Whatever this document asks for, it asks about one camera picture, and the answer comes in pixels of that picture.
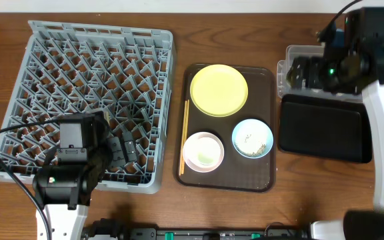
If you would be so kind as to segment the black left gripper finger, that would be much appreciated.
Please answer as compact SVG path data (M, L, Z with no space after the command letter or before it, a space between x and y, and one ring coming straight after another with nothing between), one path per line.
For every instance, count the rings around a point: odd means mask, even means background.
M130 131L122 133L123 152L126 162L135 162L138 160L136 144Z
M110 137L107 139L108 148L112 152L113 159L109 164L109 167L124 167L126 159L123 151L121 140L118 137Z

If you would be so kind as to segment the light blue bowl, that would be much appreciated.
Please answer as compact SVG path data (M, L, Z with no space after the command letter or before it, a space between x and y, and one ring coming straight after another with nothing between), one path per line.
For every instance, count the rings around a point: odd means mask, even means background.
M235 150L243 157L259 159L273 148L274 136L270 127L258 119L245 119L233 129L231 140Z

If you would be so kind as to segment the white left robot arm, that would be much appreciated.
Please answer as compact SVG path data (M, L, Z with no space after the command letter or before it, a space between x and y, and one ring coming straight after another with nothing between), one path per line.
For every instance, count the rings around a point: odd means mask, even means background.
M33 179L35 198L45 216L38 228L49 227L51 239L80 239L91 193L105 172L138 159L131 132L114 133L102 111L57 119L60 143Z

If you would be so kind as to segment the clear plastic bin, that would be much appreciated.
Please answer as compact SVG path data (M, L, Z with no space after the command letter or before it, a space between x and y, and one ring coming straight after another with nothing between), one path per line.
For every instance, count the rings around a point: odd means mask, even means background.
M333 99L338 101L347 101L352 103L362 103L361 95L352 95L346 93L337 93L336 95L323 91L322 89L292 89L287 80L287 72L290 70L293 60L299 56L322 57L324 47L321 45L290 45L285 50L285 60L277 63L277 94L282 98L287 94L304 95L308 97L318 97L324 99Z

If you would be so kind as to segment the black rectangular tray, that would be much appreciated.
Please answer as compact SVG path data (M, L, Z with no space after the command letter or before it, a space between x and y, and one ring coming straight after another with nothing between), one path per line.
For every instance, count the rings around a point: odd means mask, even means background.
M364 104L285 95L279 122L280 150L366 164L373 158Z

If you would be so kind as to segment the pink bowl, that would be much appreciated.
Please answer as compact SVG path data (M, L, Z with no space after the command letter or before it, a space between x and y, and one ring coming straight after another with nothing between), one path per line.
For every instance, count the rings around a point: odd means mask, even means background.
M209 132L198 132L187 138L182 157L186 165L195 172L209 173L216 170L224 159L221 140Z

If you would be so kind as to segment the grey dish rack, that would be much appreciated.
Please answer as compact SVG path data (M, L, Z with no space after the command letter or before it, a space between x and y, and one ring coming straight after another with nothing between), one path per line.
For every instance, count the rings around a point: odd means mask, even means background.
M0 156L26 184L59 143L53 119L103 110L130 131L138 160L110 169L98 189L154 194L161 187L175 72L168 30L30 21L32 29L3 120Z

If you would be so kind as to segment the yellow round plate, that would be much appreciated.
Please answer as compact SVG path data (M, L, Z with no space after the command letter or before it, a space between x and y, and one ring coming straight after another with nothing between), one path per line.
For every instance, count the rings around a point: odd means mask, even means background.
M227 117L246 103L249 88L245 77L228 65L209 65L192 78L190 97L196 108L212 117Z

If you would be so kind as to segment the brown serving tray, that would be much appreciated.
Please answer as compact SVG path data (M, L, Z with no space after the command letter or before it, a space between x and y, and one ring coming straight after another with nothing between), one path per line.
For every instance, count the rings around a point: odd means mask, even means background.
M185 166L184 173L180 174L180 160L176 160L174 176L182 185L263 193L275 184L276 146L272 146L265 156L250 159L241 156L231 140L235 126L246 119L260 120L274 135L277 134L275 77L265 68L235 68L249 87L247 101L238 112L228 117L211 117L198 110L193 102L189 103L187 136L198 132L212 133L221 140L225 154L220 166L208 173L199 173Z

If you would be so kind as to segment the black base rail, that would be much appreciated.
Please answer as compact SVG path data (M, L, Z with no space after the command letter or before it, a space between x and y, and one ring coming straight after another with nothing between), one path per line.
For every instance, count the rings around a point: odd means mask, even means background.
M304 239L311 236L306 230L282 223L271 223L263 229L176 229L157 225L128 227L115 219L100 219L83 229L80 239L114 240L236 240L236 239Z

